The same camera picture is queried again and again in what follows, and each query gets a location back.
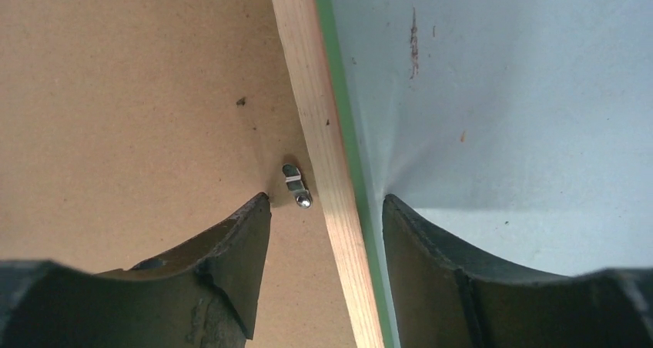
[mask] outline screw head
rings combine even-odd
[[[302,208],[308,208],[310,207],[310,198],[309,196],[306,196],[304,194],[298,195],[295,200],[297,201],[297,205],[302,207]]]

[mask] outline green strip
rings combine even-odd
[[[360,164],[356,130],[353,125],[353,116],[351,115],[349,94],[347,93],[347,82],[345,81],[345,72],[336,32],[336,20],[333,17],[331,0],[315,1],[317,3],[317,12],[320,17],[326,56],[329,60],[333,94],[336,97],[345,153],[347,154],[347,162],[349,163],[353,191],[356,196],[356,207],[358,208],[360,225],[363,230],[363,241],[365,242],[367,260],[370,264],[370,274],[372,275],[374,295],[377,300],[381,333],[383,334],[385,347],[392,348],[393,340],[390,330],[390,317],[388,316],[386,297],[385,292],[383,291],[383,283],[381,281],[379,253],[377,252],[377,244],[374,241],[374,234],[372,231],[370,207],[367,205],[367,193],[365,190],[365,181],[363,180],[363,167]]]

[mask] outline wooden stick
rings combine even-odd
[[[382,347],[315,0],[272,0],[340,283],[358,347]]]

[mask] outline rust mark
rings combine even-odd
[[[417,13],[413,7],[413,27],[410,28],[410,60],[413,62],[412,80],[420,72],[420,63],[418,62],[420,50],[417,47]]]

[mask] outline cardboard surface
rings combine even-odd
[[[0,258],[129,268],[266,191],[248,346],[353,346],[319,197],[280,173],[314,187],[270,0],[0,0],[0,28]]]

